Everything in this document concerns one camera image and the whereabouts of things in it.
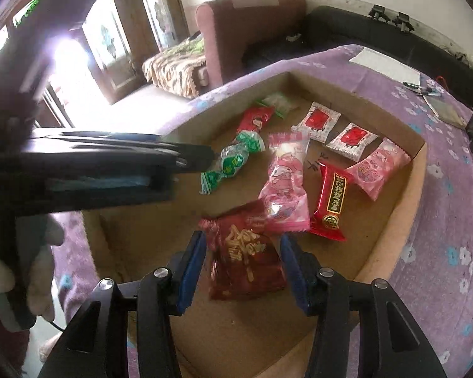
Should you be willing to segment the white gloved hand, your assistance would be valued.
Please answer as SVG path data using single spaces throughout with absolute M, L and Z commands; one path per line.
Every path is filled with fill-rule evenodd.
M 0 219 L 0 295 L 19 287 L 29 312 L 49 323 L 54 321 L 52 248 L 64 239 L 52 214 Z

